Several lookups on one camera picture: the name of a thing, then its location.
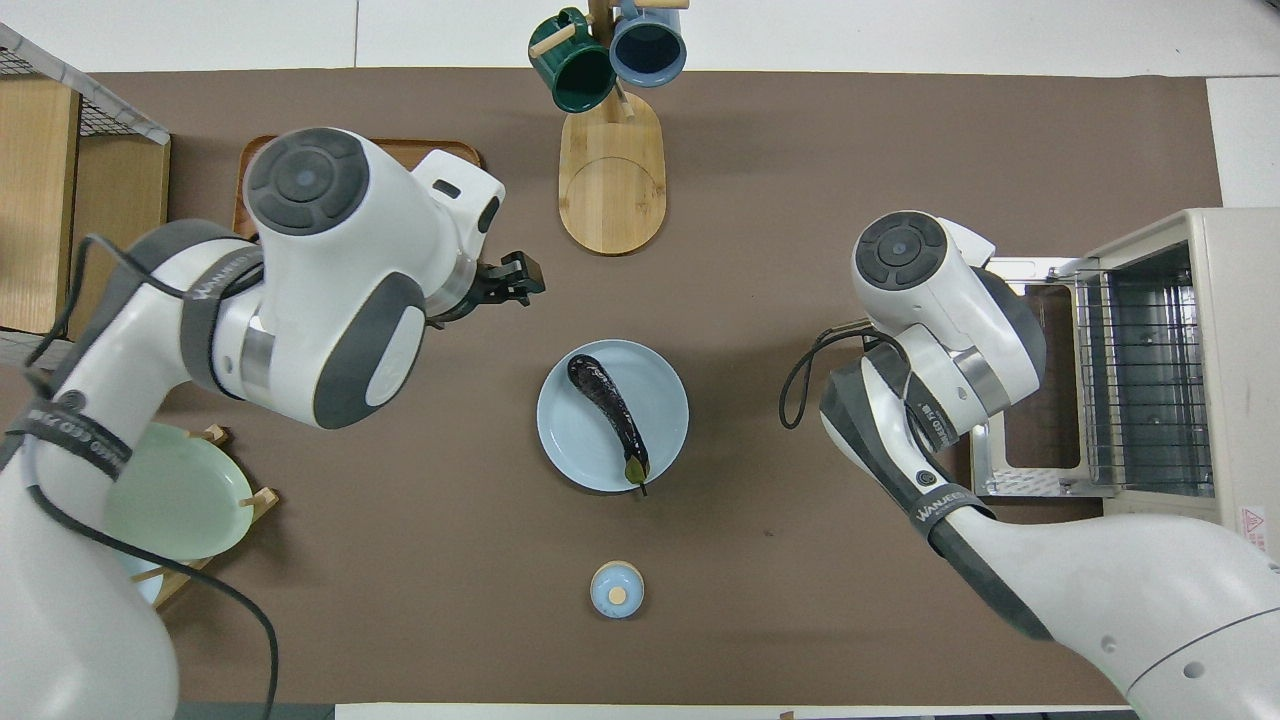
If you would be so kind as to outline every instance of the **warning sticker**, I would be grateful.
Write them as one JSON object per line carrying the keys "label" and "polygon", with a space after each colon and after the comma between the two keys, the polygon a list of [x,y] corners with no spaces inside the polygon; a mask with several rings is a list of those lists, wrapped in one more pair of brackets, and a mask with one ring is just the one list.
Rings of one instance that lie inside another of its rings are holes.
{"label": "warning sticker", "polygon": [[1258,550],[1267,551],[1267,514],[1261,505],[1240,506],[1240,532]]}

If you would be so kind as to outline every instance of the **light blue plate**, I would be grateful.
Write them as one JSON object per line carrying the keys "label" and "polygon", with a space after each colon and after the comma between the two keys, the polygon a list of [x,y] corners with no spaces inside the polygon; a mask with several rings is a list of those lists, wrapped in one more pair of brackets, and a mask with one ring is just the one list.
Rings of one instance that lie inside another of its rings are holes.
{"label": "light blue plate", "polygon": [[605,618],[630,618],[641,602],[644,578],[630,562],[605,562],[591,578],[591,605]]}
{"label": "light blue plate", "polygon": [[622,470],[622,445],[608,418],[568,380],[568,359],[586,354],[613,379],[649,451],[649,482],[675,462],[689,433],[689,397],[676,370],[660,355],[627,340],[598,340],[579,347],[552,368],[538,395],[538,437],[561,473],[602,492],[636,486]]}

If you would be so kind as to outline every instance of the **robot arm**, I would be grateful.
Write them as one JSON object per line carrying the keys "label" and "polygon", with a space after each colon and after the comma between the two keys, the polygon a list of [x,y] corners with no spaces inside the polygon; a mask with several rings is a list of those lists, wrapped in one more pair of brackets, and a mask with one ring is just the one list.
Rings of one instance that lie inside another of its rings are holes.
{"label": "robot arm", "polygon": [[1034,318],[969,265],[986,260],[975,237],[923,213],[861,234],[854,286],[897,345],[832,373],[822,400],[832,441],[996,612],[1080,653],[1142,717],[1280,717],[1280,565],[1184,518],[1004,524],[929,457],[1043,374]]}
{"label": "robot arm", "polygon": [[58,525],[40,491],[101,530],[110,483],[160,402],[188,379],[339,428],[403,384],[426,325],[543,290],[516,252],[479,254],[503,187],[443,152],[412,173],[329,128],[283,136],[248,172],[261,246],[179,220],[129,255],[73,354],[0,446],[0,707],[24,720],[168,720],[177,664],[108,548]]}

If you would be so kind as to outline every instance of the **green mug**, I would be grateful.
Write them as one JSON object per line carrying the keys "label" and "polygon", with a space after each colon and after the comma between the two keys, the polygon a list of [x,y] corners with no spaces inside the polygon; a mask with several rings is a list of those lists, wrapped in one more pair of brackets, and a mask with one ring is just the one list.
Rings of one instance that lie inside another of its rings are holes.
{"label": "green mug", "polygon": [[613,91],[616,74],[609,50],[591,37],[586,18],[577,8],[564,8],[548,18],[529,37],[532,49],[543,40],[573,26],[573,35],[529,61],[552,91],[556,106],[566,113],[585,113]]}

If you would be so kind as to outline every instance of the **blue mug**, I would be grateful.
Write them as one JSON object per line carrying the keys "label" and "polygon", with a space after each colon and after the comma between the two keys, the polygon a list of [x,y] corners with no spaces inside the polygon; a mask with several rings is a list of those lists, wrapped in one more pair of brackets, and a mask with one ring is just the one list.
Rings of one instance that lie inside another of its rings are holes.
{"label": "blue mug", "polygon": [[609,46],[618,78],[636,87],[667,85],[685,68],[685,54],[680,10],[640,9],[635,0],[622,0]]}

